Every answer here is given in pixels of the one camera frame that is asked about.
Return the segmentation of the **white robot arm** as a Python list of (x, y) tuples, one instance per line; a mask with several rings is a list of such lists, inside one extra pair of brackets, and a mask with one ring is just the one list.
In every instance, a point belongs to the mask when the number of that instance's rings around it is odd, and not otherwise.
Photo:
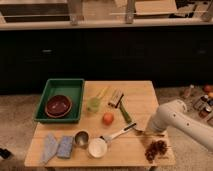
[(186, 116), (186, 111), (187, 106), (182, 100), (161, 104), (150, 117), (146, 130), (161, 133), (172, 126), (213, 152), (213, 128)]

